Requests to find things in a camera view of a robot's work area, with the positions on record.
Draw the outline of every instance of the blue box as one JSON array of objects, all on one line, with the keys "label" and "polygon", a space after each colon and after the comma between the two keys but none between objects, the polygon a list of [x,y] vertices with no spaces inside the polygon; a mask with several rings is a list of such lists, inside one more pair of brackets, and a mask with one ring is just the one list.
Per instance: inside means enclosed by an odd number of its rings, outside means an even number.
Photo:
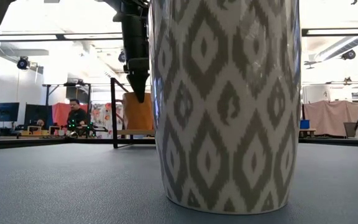
[{"label": "blue box", "polygon": [[309,129],[310,128],[310,120],[301,120],[299,128],[300,129]]}]

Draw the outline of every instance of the patterned vase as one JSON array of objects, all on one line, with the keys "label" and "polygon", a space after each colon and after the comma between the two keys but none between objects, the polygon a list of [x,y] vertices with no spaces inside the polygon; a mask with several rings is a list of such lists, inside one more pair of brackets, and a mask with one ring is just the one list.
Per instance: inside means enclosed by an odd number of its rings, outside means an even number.
[{"label": "patterned vase", "polygon": [[149,24],[167,197],[213,213],[282,208],[298,142],[298,0],[156,0]]}]

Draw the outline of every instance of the chair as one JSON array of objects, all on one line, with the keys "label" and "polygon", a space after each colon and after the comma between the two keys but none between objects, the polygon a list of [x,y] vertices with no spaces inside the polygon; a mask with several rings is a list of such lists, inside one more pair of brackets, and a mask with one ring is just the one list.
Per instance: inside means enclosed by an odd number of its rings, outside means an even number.
[{"label": "chair", "polygon": [[346,138],[354,138],[354,136],[356,136],[356,131],[354,129],[356,127],[356,123],[344,122],[343,125],[345,127]]}]

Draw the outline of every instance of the monitor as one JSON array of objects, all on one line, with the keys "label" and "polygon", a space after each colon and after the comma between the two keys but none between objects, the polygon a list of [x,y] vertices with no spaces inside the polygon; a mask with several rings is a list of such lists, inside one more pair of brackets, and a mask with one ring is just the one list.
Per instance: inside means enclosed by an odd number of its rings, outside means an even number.
[{"label": "monitor", "polygon": [[19,103],[0,103],[0,121],[17,121]]},{"label": "monitor", "polygon": [[53,125],[52,106],[45,105],[25,105],[24,125],[34,125],[39,119],[45,121],[48,118],[47,126]]}]

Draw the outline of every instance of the red curtain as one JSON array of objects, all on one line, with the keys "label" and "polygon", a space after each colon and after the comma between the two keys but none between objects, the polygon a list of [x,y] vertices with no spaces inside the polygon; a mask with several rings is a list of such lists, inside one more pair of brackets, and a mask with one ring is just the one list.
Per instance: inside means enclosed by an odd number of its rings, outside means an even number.
[{"label": "red curtain", "polygon": [[[86,111],[88,105],[81,105],[81,109]],[[70,112],[70,105],[65,103],[57,103],[52,106],[53,122],[58,126],[64,126],[67,124],[67,117]]]}]

